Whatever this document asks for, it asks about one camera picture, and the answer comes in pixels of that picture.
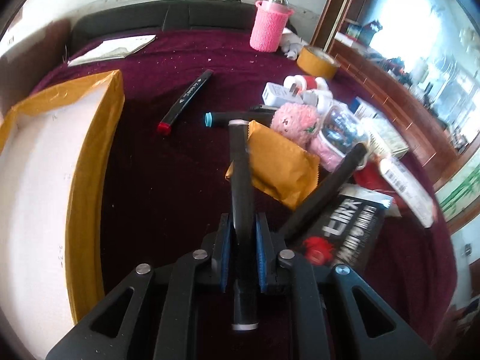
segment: white plush toy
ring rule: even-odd
[[[288,28],[283,29],[280,47],[288,59],[295,61],[304,45],[308,44],[301,37],[295,35]]]

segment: red marker cap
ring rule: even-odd
[[[162,135],[170,135],[172,128],[165,122],[160,122],[157,126],[157,132]]]

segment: brown packing tape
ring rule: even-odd
[[[272,129],[251,121],[248,147],[253,186],[290,209],[317,187],[320,159]],[[232,173],[230,164],[225,178]]]
[[[115,70],[47,88],[14,105],[0,126],[1,153],[20,115],[36,116],[73,104],[103,83],[109,86],[82,144],[65,224],[65,279],[74,323],[105,295],[100,263],[100,214],[108,154],[125,101],[122,74]]]
[[[297,65],[305,73],[331,80],[340,66],[333,57],[322,49],[312,46],[304,46],[297,59]]]

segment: red cloth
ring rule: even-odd
[[[220,31],[161,32],[150,45],[123,60],[69,68],[62,64],[35,89],[112,69],[122,71],[126,101],[106,170],[101,220],[106,291],[139,263],[162,266],[197,249],[205,234],[216,231],[220,214],[230,210],[230,185],[224,178],[229,166],[228,133],[205,127],[205,112],[247,110],[262,102],[267,81],[281,84],[286,76],[302,73],[283,56],[251,49],[249,37]],[[155,133],[171,105],[206,68],[214,75],[178,118],[172,134],[164,138]],[[345,73],[337,73],[329,85],[341,101],[349,103],[356,95],[369,100]],[[434,196],[415,156],[408,153],[403,162]],[[258,191],[255,199],[271,230],[278,229],[289,210]],[[440,219],[425,230],[411,216],[387,218],[364,278],[430,342],[457,280],[445,221]],[[260,315],[267,320],[259,333],[264,334],[267,349],[259,349],[256,357],[286,359],[287,320],[278,311],[284,304],[262,298],[259,302]],[[219,304],[211,304],[217,314],[201,312],[208,327],[199,336],[199,357],[212,359],[209,343],[233,352],[232,359],[251,356],[254,346],[260,345],[256,335],[245,336],[240,343],[223,338],[219,344],[217,335],[231,334],[224,323],[229,323],[232,312],[231,304],[225,309]]]

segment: blue cap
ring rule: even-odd
[[[205,114],[205,125],[207,127],[212,127],[212,113],[211,112],[207,112]]]

